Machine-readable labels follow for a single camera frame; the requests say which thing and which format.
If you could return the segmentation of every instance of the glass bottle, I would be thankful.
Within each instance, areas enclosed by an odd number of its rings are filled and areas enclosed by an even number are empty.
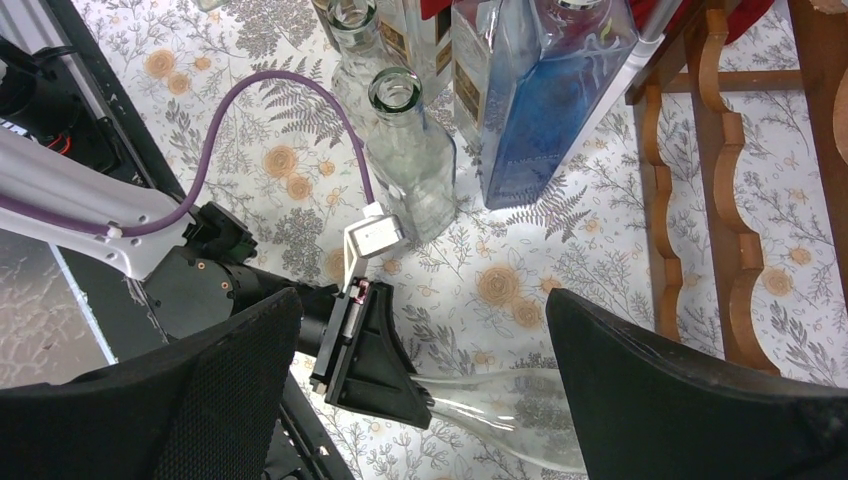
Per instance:
[[[438,3],[438,13],[425,19],[425,2]],[[451,80],[450,1],[377,0],[377,15],[386,45],[421,79],[429,105]]]
[[[324,29],[324,34],[327,35],[327,40],[333,50],[339,51],[339,42],[333,36],[333,30],[330,28],[330,15],[327,10],[330,8],[330,0],[312,0],[312,8],[315,9],[315,14],[318,16],[318,23]]]
[[[539,198],[637,31],[627,0],[500,0],[493,39],[481,137],[490,209]]]
[[[427,243],[456,217],[456,145],[424,111],[421,88],[405,67],[377,74],[368,97],[380,122],[365,150],[404,233]]]
[[[211,12],[218,7],[230,3],[230,0],[194,0],[194,4],[201,12]]]
[[[559,370],[525,368],[467,377],[413,376],[433,416],[551,470],[586,473]]]
[[[468,145],[480,151],[489,60],[498,21],[498,1],[457,0],[453,6],[454,123]]]
[[[327,11],[341,60],[333,71],[333,93],[359,138],[379,122],[368,104],[368,85],[378,72],[396,64],[379,33],[374,0],[330,0]]]

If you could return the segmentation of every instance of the table surface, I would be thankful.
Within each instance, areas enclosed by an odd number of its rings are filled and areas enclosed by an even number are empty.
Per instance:
[[[212,112],[257,70],[303,73],[329,88],[338,55],[309,0],[234,0],[209,14],[188,0],[75,0],[112,68],[184,186]],[[727,70],[797,68],[789,24],[769,13],[725,49]],[[848,317],[801,93],[727,95],[748,143],[737,172],[743,218],[767,265],[754,293],[757,335],[784,376],[848,386]],[[342,275],[341,232],[364,204],[347,138],[310,91],[251,87],[230,108],[200,201],[216,200],[259,241],[256,265],[330,283]],[[452,93],[431,107],[455,133]],[[668,225],[682,258],[680,328],[722,356],[697,145],[686,95],[666,96],[664,159],[674,173]],[[646,233],[633,114],[619,102],[545,194],[569,206],[490,212],[459,136],[459,217],[436,241],[371,262],[396,288],[395,320],[414,364],[432,375],[554,367],[543,306],[567,287],[652,328]],[[311,359],[292,367],[301,383]],[[541,471],[452,425],[420,431],[329,408],[311,396],[358,478],[523,480]]]

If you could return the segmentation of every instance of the clear glass bottle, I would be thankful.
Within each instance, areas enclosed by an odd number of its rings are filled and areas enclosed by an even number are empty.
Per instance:
[[[223,7],[224,5],[230,3],[230,0],[194,0],[194,4],[197,5],[197,8],[200,9],[201,12],[211,12],[218,7]]]
[[[380,122],[365,142],[368,164],[412,241],[427,243],[456,217],[456,145],[424,111],[411,70],[383,70],[368,90]]]
[[[454,123],[468,145],[477,151],[481,148],[498,3],[497,0],[457,0],[452,12]]]
[[[421,79],[429,105],[451,80],[451,8],[439,2],[438,13],[424,19],[424,2],[438,0],[377,0],[377,15],[386,45]]]
[[[330,8],[330,0],[312,0],[312,8],[315,9],[315,15],[318,16],[318,23],[324,29],[324,34],[327,35],[327,40],[333,50],[339,51],[339,42],[333,36],[333,30],[330,28],[330,15],[327,10]]]
[[[333,93],[364,140],[379,123],[368,103],[368,86],[374,75],[396,62],[380,37],[374,0],[330,0],[327,13],[341,52],[333,71]]]
[[[433,416],[536,465],[586,473],[559,370],[516,369],[467,377],[412,379]]]

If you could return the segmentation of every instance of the bottle opening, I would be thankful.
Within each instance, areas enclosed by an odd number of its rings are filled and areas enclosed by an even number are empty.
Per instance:
[[[367,25],[377,12],[373,0],[330,0],[330,23],[339,30],[357,30]]]
[[[602,0],[556,0],[556,4],[569,10],[589,10],[595,8]]]
[[[407,68],[387,68],[374,77],[368,88],[368,98],[378,112],[406,112],[421,98],[421,80]]]

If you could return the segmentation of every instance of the black mesh pad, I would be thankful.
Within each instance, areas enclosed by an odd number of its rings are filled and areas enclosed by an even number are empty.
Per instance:
[[[256,480],[301,315],[285,290],[66,385],[0,391],[0,477]]]

